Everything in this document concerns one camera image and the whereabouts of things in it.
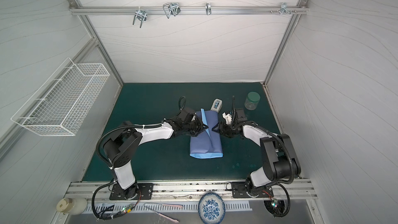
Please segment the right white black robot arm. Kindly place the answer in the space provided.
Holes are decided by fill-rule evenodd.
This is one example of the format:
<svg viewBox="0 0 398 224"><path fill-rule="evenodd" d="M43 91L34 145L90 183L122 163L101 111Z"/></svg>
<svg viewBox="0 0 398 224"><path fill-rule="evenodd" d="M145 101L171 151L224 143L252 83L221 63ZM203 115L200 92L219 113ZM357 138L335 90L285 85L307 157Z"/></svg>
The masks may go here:
<svg viewBox="0 0 398 224"><path fill-rule="evenodd" d="M249 139L260 147L262 166L243 183L249 197L258 197L263 191L270 193L274 185L292 184L301 173L289 135L273 133L249 121L244 110L235 107L235 97L232 97L230 112L223 113L223 121L212 130L227 138L240 136Z"/></svg>

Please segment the light blue wrapping paper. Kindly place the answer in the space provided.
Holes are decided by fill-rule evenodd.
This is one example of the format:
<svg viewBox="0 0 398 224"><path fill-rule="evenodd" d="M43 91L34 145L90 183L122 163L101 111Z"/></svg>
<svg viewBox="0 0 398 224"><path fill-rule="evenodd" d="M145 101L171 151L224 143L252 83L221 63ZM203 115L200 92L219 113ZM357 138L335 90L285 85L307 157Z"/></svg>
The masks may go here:
<svg viewBox="0 0 398 224"><path fill-rule="evenodd" d="M196 114L200 120L205 119L208 129L190 138L190 156L197 159L222 158L220 134L212 130L219 123L218 113L201 109Z"/></svg>

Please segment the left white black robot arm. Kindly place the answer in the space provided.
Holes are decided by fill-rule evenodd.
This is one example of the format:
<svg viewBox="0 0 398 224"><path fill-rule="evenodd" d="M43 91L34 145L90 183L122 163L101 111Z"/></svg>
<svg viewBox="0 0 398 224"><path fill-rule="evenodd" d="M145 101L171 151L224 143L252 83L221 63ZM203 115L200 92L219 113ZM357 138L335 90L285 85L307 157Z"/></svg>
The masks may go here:
<svg viewBox="0 0 398 224"><path fill-rule="evenodd" d="M117 184L122 196L129 200L139 192L131 160L140 145L181 135L197 137L207 129L206 122L194 110L180 103L178 114L165 118L160 123L138 125L123 122L99 138L95 152L111 170L113 183Z"/></svg>

